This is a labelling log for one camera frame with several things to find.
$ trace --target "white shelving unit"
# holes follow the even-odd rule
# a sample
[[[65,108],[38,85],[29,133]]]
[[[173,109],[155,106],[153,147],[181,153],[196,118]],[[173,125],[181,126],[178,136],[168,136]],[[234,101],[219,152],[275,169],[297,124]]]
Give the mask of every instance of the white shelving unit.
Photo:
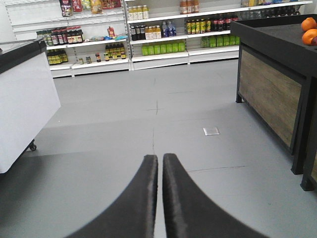
[[[35,39],[36,32],[58,27],[81,26],[84,39],[93,36],[107,36],[107,28],[113,27],[117,35],[126,35],[126,19],[124,2],[120,8],[104,9],[101,14],[91,14],[89,10],[82,13],[73,13],[71,17],[62,17],[58,0],[4,0],[12,30],[17,40]],[[98,64],[77,65],[79,57],[90,56],[96,61],[95,53],[100,53],[103,59],[105,44],[124,44],[127,59]],[[80,44],[58,45],[47,47],[48,50],[63,49],[66,51],[69,62],[51,65],[53,77],[74,76],[79,73],[94,73],[113,70],[128,70],[130,47],[126,39],[97,42],[84,42]]]
[[[305,1],[293,1],[287,3],[271,4],[271,5],[261,5],[253,7],[240,7],[239,0],[222,0],[222,1],[212,1],[212,0],[200,0],[200,12],[191,14],[179,14],[179,2],[178,0],[160,0],[145,2],[142,0],[125,0],[125,10],[126,15],[128,15],[129,6],[138,6],[147,4],[150,9],[150,18],[143,20],[128,20],[127,25],[140,25],[141,23],[150,25],[161,25],[162,21],[174,20],[177,29],[177,36],[153,39],[153,40],[139,40],[132,41],[131,33],[130,37],[130,47],[131,47],[131,61],[133,62],[132,70],[160,67],[166,65],[180,64],[180,63],[192,63],[200,61],[209,60],[221,60],[221,59],[233,59],[239,57],[239,46],[229,46],[229,47],[219,47],[219,48],[200,48],[200,39],[206,36],[213,35],[224,35],[230,34],[229,30],[221,32],[207,32],[204,34],[193,34],[187,35],[185,31],[185,22],[189,19],[198,19],[198,17],[223,14],[223,13],[239,13],[243,11],[259,10],[266,8],[275,8],[283,6],[293,6],[293,5],[305,5],[313,3],[312,0]],[[164,55],[154,55],[154,56],[142,56],[142,44],[146,43],[159,43],[165,41],[173,40],[184,40],[186,42],[187,51],[184,53],[172,53]]]

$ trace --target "green bottle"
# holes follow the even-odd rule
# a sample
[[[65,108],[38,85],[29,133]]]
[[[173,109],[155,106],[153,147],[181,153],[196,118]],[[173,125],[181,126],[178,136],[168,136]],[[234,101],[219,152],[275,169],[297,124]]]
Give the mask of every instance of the green bottle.
[[[162,45],[160,46],[160,53],[161,53],[161,54],[166,54],[166,44],[162,44]]]
[[[230,38],[228,35],[223,35],[223,46],[229,46]]]
[[[236,45],[240,44],[240,37],[236,36]]]
[[[230,35],[229,45],[234,46],[236,44],[236,36]]]
[[[154,54],[160,55],[160,45],[155,45],[154,46]]]
[[[178,52],[178,43],[177,42],[173,43],[172,50],[173,50],[173,53]]]
[[[171,43],[166,44],[166,52],[167,53],[173,52],[173,45]]]
[[[149,55],[150,56],[154,55],[155,54],[154,46],[153,45],[149,45],[148,51],[149,51]]]
[[[209,47],[214,48],[216,47],[216,37],[215,36],[210,36],[209,37]]]
[[[185,42],[181,41],[178,43],[178,51],[179,52],[184,52],[186,50],[186,45]]]
[[[142,55],[148,56],[149,55],[149,47],[148,46],[142,46]]]
[[[223,36],[222,35],[218,35],[216,38],[217,41],[217,47],[223,47]]]

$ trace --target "floor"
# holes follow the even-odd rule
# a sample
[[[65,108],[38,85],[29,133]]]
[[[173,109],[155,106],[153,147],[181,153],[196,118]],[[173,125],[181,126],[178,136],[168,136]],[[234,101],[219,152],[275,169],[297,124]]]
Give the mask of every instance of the floor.
[[[55,79],[61,108],[0,179],[0,237],[64,237],[124,190],[143,156],[159,158],[155,237],[166,237],[164,153],[175,153],[220,207],[271,238],[316,238],[317,194],[245,104],[237,60]],[[220,135],[205,136],[203,127]]]

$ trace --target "product packaging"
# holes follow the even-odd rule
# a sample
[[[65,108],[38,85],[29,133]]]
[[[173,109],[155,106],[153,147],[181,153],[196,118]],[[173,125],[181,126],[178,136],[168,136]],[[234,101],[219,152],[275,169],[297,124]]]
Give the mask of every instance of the product packaging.
[[[73,9],[71,7],[71,0],[59,0],[61,15],[62,16],[72,16]]]

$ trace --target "white wall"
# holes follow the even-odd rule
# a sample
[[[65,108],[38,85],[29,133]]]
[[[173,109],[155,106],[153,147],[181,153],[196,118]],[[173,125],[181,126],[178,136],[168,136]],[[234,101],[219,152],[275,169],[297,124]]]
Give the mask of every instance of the white wall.
[[[9,17],[6,13],[6,8],[0,2],[0,43],[14,40],[15,36],[10,24]]]

